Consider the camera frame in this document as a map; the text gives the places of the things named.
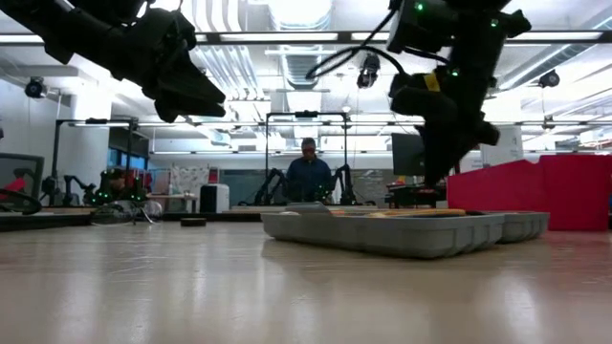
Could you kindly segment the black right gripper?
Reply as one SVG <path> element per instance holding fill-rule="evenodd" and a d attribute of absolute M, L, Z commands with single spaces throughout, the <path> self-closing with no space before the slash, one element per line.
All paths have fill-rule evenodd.
<path fill-rule="evenodd" d="M 468 115 L 438 86 L 435 73 L 397 73 L 389 89 L 393 113 L 424 120 L 420 137 L 427 186 L 433 186 L 446 177 L 473 146 L 496 145 L 500 136 L 498 129 L 484 120 L 482 111 Z"/>

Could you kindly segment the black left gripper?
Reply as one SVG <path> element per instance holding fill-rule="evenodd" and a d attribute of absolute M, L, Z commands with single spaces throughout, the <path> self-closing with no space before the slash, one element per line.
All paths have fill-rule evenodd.
<path fill-rule="evenodd" d="M 149 96 L 161 93 L 154 106 L 164 122 L 180 116 L 222 118 L 226 110 L 218 103 L 226 95 L 191 61 L 194 45 L 195 29 L 179 11 L 150 9 L 122 31 L 114 78 L 140 85 Z"/>

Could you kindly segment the blue-grey plastic tool case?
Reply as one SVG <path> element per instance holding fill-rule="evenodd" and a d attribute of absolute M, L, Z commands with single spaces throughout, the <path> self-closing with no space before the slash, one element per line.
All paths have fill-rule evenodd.
<path fill-rule="evenodd" d="M 411 259 L 439 259 L 516 244 L 542 235 L 546 212 L 469 212 L 451 217 L 334 216 L 264 213 L 264 231 L 279 241 Z"/>

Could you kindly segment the black computer monitor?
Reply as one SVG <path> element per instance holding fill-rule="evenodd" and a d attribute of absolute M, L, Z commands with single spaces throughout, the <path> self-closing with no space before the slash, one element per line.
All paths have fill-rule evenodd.
<path fill-rule="evenodd" d="M 424 176 L 425 146 L 419 135 L 391 135 L 393 172 L 396 176 Z"/>

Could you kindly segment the dark equipment desk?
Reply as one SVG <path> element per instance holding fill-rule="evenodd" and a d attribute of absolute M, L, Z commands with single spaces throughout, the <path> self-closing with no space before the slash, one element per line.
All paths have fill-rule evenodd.
<path fill-rule="evenodd" d="M 437 184 L 428 187 L 424 184 L 392 183 L 386 186 L 384 201 L 389 208 L 418 207 L 422 205 L 435 208 L 438 202 L 447 199 L 447 186 Z"/>

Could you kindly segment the white pillar box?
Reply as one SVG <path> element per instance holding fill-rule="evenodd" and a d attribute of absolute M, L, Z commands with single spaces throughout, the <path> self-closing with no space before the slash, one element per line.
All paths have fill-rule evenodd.
<path fill-rule="evenodd" d="M 524 158 L 522 129 L 515 125 L 500 125 L 496 145 L 480 145 L 481 161 L 484 167 L 495 166 Z"/>

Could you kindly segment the white patterned board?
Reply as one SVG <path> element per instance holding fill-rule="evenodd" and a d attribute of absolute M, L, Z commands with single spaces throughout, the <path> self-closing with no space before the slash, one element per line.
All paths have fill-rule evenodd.
<path fill-rule="evenodd" d="M 209 169 L 204 166 L 184 167 L 172 165 L 170 168 L 169 191 L 171 195 L 200 194 L 203 185 L 208 184 Z"/>

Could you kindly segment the red plastic bin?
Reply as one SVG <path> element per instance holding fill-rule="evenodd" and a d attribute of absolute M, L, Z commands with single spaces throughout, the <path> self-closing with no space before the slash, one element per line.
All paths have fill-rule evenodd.
<path fill-rule="evenodd" d="M 606 231 L 612 198 L 612 156 L 549 155 L 448 178 L 451 208 L 550 214 L 556 231 Z"/>

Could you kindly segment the white box with black front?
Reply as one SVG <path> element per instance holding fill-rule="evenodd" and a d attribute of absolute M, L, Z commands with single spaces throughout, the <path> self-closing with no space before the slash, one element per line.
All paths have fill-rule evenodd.
<path fill-rule="evenodd" d="M 230 209 L 230 188 L 226 184 L 205 184 L 200 188 L 201 213 L 223 213 Z"/>

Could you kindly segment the black background robot arms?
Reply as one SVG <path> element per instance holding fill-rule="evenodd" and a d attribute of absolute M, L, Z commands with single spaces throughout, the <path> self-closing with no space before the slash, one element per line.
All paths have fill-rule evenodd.
<path fill-rule="evenodd" d="M 312 192 L 305 193 L 299 182 L 290 182 L 285 174 L 273 168 L 256 191 L 251 203 L 241 205 L 284 205 L 288 202 L 321 202 L 333 204 L 332 194 L 339 186 L 339 205 L 360 205 L 353 190 L 351 168 L 348 164 L 338 168 L 329 183 L 319 184 Z"/>

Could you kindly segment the person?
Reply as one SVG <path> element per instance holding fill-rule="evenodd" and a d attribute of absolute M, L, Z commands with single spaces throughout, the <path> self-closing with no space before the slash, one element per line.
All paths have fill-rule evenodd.
<path fill-rule="evenodd" d="M 302 156 L 293 160 L 286 173 L 287 197 L 294 203 L 322 201 L 331 190 L 332 174 L 329 165 L 317 156 L 313 138 L 301 143 Z"/>

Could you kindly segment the grey office chair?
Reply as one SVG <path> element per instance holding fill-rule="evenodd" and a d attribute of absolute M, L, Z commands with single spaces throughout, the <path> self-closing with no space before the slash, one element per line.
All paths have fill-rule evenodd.
<path fill-rule="evenodd" d="M 0 190 L 39 199 L 44 169 L 42 157 L 0 153 Z"/>

